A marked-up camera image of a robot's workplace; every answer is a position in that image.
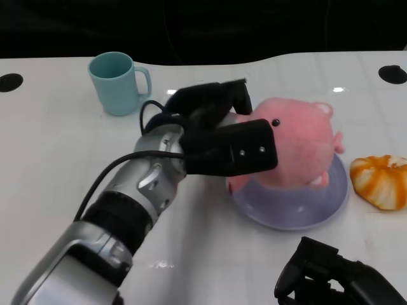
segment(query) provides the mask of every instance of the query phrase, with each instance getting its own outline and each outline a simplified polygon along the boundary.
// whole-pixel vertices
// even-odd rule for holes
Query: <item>cable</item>
[[[328,51],[328,20],[329,11],[331,10],[331,0],[327,0],[326,12],[325,12],[325,23],[324,23],[324,35],[325,35],[325,51]]]
[[[144,116],[144,110],[148,105],[155,105],[158,108],[161,109],[161,111],[165,112],[166,109],[164,108],[164,106],[162,106],[159,102],[156,102],[155,100],[148,100],[147,102],[145,102],[142,106],[141,106],[141,110],[140,110],[140,131],[141,134],[144,135],[145,134],[145,130],[144,130],[144,124],[142,121],[142,117]]]
[[[178,56],[178,53],[176,52],[176,49],[174,48],[174,45],[172,44],[170,34],[168,33],[167,17],[165,16],[165,0],[162,0],[162,1],[163,1],[163,4],[162,4],[162,11],[163,11],[163,18],[164,18],[164,29],[165,29],[165,35],[167,35],[168,44],[170,45],[171,51],[172,51],[174,57],[176,58],[176,60],[178,60],[178,62],[180,63],[180,65],[184,65],[184,62],[183,62],[183,61],[181,60],[181,58]]]
[[[96,178],[95,182],[90,187],[86,196],[83,198],[81,205],[79,206],[78,212],[76,212],[74,222],[81,220],[81,216],[85,211],[86,206],[94,192],[96,191],[99,184],[103,181],[106,175],[114,169],[116,166],[132,159],[146,158],[146,157],[156,157],[156,158],[172,158],[172,159],[193,159],[195,156],[185,156],[184,154],[178,154],[175,152],[166,152],[166,151],[136,151],[131,154],[127,154],[123,157],[118,158],[117,160],[110,163],[103,172]]]

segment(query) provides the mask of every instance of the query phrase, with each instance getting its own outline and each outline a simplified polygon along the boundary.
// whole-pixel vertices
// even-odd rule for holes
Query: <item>plush pig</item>
[[[301,186],[326,187],[334,152],[343,153],[342,133],[333,135],[333,109],[325,103],[288,98],[269,98],[238,122],[266,119],[273,128],[279,164],[273,170],[256,173],[267,187],[292,189]],[[228,178],[230,192],[238,191],[251,175]]]

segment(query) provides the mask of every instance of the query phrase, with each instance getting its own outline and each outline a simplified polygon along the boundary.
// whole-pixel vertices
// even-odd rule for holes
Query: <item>pink plush tail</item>
[[[342,132],[337,132],[335,137],[333,138],[333,146],[338,154],[342,154],[345,152],[345,146],[342,144],[342,139],[343,139]]]

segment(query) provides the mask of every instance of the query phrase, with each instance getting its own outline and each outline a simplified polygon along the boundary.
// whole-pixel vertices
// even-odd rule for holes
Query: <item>screw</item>
[[[161,205],[160,208],[163,210],[170,203],[169,199],[166,199]]]

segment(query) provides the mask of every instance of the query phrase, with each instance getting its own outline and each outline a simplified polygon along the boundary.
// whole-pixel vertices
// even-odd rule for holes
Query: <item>white table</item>
[[[136,114],[103,113],[87,74],[89,61],[0,60],[1,75],[24,77],[19,89],[0,93],[0,304],[9,303],[69,225],[100,171],[132,151],[140,136]],[[407,156],[407,84],[391,85],[378,76],[379,68],[390,64],[407,69],[407,52],[143,66],[151,73],[153,98],[162,102],[167,90],[243,77],[254,106],[274,96],[326,101],[335,109],[335,128],[344,132],[342,158],[348,166],[368,155]],[[276,304],[277,277],[304,235],[371,264],[407,298],[405,212],[380,213],[352,190],[347,207],[325,226],[278,232],[240,216],[223,187],[222,179],[197,176],[181,183],[175,202],[135,256],[121,288],[127,304]]]

